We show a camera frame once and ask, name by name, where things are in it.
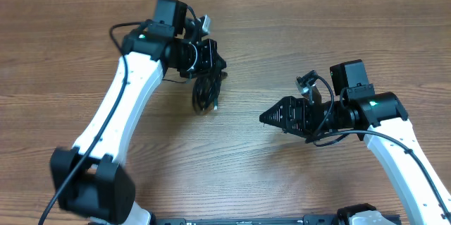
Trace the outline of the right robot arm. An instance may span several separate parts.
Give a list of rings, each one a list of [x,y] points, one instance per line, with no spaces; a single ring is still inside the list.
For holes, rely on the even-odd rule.
[[[322,102],[310,71],[296,79],[300,98],[287,96],[262,113],[260,122],[304,138],[316,147],[356,135],[386,172],[411,224],[449,224],[450,193],[424,154],[409,114],[392,92],[377,94],[362,60],[331,66]]]

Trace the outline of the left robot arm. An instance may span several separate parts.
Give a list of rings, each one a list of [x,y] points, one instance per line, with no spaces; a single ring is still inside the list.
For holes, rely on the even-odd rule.
[[[157,0],[152,18],[129,22],[114,45],[120,52],[114,79],[93,119],[68,149],[50,159],[55,193],[50,205],[87,217],[93,224],[155,224],[140,207],[125,171],[129,144],[151,95],[177,70],[193,83],[192,107],[206,114],[218,106],[226,62],[209,38],[211,20],[178,0]]]

